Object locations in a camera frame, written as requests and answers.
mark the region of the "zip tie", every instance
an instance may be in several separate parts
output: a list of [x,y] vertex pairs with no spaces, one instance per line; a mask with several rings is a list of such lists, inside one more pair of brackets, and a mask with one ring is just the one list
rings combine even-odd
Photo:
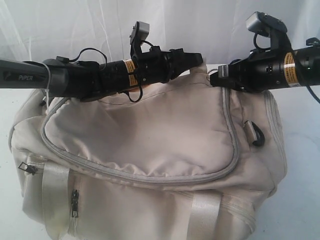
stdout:
[[43,65],[46,70],[48,71],[48,84],[46,85],[46,88],[44,89],[45,91],[45,97],[46,97],[46,110],[49,112],[49,87],[50,87],[50,83],[51,83],[51,71],[50,68],[48,67],[47,64],[43,63],[43,62],[39,62],[39,64]]

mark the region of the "zipper pull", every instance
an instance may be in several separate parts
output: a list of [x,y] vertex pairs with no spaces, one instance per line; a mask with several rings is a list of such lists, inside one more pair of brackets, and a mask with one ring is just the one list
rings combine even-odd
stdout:
[[35,173],[38,171],[38,168],[32,165],[28,165],[25,162],[21,162],[21,164],[18,166],[18,169],[27,172],[29,174],[35,175]]
[[72,218],[79,217],[78,200],[79,200],[79,191],[74,189],[71,195],[71,217]]

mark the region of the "white surface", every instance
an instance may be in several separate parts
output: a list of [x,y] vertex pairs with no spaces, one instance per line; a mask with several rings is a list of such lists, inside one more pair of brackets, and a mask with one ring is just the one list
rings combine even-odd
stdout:
[[[320,38],[319,0],[0,0],[0,57],[43,61],[74,58],[86,47],[109,60],[129,57],[136,21],[150,24],[148,41],[162,49],[200,52],[207,63],[246,58],[253,33],[245,20],[254,12],[282,19],[294,48]],[[98,53],[82,60],[102,62]],[[7,136],[27,90],[0,89],[0,239],[47,240],[42,225],[21,211],[22,197]],[[320,105],[305,88],[274,91],[283,121],[288,174],[259,211],[251,240],[319,239]]]

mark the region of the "fabric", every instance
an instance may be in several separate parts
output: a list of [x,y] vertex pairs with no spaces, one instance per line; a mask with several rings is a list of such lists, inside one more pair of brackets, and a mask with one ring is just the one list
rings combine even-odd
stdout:
[[[132,26],[143,21],[150,24],[147,40],[164,50],[184,48],[210,64],[229,63],[254,48],[246,19],[255,11],[281,19],[294,49],[320,38],[318,0],[1,0],[0,56],[42,62],[73,59],[93,47],[109,61],[127,59]],[[263,47],[268,42],[258,38]],[[81,58],[104,62],[96,52]]]
[[[287,172],[271,93],[211,87],[204,64],[145,88],[138,103],[124,94],[89,103],[55,98],[46,111],[39,92],[18,112],[10,146],[17,166],[38,169],[20,176],[30,218],[47,225],[43,214],[53,209],[44,195],[57,198],[50,207],[65,199],[54,222],[62,229],[69,216],[68,229],[53,235],[47,227],[52,239],[68,232],[91,240],[243,240]],[[263,146],[248,140],[247,121],[263,132]],[[70,169],[67,184],[46,175],[49,163]]]

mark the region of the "yellow label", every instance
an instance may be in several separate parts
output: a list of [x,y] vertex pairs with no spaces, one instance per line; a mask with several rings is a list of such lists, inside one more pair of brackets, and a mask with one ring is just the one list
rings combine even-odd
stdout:
[[295,60],[291,52],[288,52],[284,57],[284,76],[290,87],[300,87],[297,74]]
[[[133,73],[134,70],[136,69],[134,62],[131,59],[123,60],[123,62],[125,64],[128,74]],[[129,75],[128,77],[129,77],[130,87],[138,85],[138,81],[135,75]]]

